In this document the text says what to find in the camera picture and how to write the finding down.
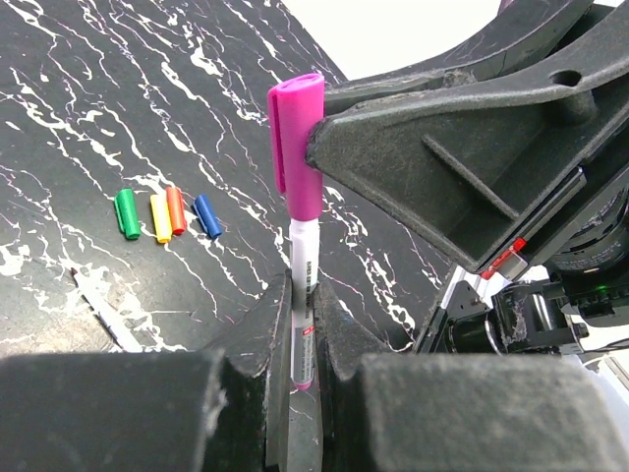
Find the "green pen cap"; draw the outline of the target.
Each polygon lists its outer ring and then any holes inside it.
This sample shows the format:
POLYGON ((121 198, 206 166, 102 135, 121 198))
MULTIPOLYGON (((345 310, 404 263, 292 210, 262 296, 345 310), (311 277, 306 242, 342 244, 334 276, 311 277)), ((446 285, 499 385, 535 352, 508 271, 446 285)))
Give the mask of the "green pen cap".
POLYGON ((141 228, 132 189, 120 190, 114 197, 114 208, 120 232, 127 240, 137 240, 141 236, 141 228))

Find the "purple pen cap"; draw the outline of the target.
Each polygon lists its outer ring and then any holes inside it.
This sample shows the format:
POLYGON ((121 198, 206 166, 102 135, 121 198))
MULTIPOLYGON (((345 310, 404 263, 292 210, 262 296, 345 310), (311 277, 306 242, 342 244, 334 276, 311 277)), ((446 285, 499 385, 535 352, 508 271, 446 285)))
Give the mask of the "purple pen cap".
POLYGON ((266 96, 277 191, 289 216, 310 221, 322 213, 322 173, 306 163, 314 126, 323 118, 324 77, 305 74, 271 88, 266 96))

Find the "white pen purple tip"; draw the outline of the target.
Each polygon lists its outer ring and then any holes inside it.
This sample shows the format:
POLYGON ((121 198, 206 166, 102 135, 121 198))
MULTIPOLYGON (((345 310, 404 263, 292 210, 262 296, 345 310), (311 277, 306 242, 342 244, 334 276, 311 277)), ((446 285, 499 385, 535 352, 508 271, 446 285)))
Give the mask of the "white pen purple tip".
POLYGON ((291 379, 307 389, 314 379, 314 302, 318 284, 320 227, 318 219, 292 219, 289 226, 292 279, 291 379))

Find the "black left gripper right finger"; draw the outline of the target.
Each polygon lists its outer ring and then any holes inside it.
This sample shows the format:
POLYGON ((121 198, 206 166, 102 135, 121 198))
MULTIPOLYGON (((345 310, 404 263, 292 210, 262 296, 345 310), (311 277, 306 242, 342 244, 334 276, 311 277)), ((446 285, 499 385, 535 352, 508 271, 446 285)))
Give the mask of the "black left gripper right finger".
POLYGON ((550 356, 402 354, 314 292, 326 471, 624 471, 593 374, 550 356))

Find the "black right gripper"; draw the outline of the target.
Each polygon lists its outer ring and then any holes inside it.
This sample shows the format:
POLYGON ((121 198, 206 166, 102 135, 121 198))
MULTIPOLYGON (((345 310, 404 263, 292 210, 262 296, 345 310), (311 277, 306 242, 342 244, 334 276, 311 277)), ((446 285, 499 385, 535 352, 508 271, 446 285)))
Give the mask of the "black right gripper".
POLYGON ((326 116, 307 161, 471 272, 608 270, 628 257, 628 32, 326 116))

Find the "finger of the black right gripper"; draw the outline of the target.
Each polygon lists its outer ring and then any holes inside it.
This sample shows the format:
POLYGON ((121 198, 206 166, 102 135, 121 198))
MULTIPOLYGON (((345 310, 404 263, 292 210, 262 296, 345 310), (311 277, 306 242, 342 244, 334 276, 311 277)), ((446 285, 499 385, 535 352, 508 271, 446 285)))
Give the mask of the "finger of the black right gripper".
POLYGON ((555 50, 592 5, 589 0, 510 1, 485 27, 437 56, 328 88, 324 114, 341 113, 367 100, 448 89, 523 70, 555 50))

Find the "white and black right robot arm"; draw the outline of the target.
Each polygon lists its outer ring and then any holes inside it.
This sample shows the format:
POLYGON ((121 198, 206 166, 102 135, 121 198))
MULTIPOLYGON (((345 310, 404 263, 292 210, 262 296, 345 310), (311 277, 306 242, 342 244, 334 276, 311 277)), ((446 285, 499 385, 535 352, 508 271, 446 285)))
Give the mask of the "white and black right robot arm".
POLYGON ((310 166, 462 269, 421 352, 581 351, 628 314, 628 7, 514 1, 453 49, 329 88, 310 166))

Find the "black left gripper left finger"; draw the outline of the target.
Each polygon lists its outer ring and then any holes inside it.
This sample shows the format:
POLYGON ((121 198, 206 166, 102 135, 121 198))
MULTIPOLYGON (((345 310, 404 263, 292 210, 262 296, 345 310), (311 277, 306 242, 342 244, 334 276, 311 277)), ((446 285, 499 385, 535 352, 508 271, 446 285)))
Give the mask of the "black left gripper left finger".
POLYGON ((195 352, 1 362, 5 471, 283 471, 291 280, 195 352))

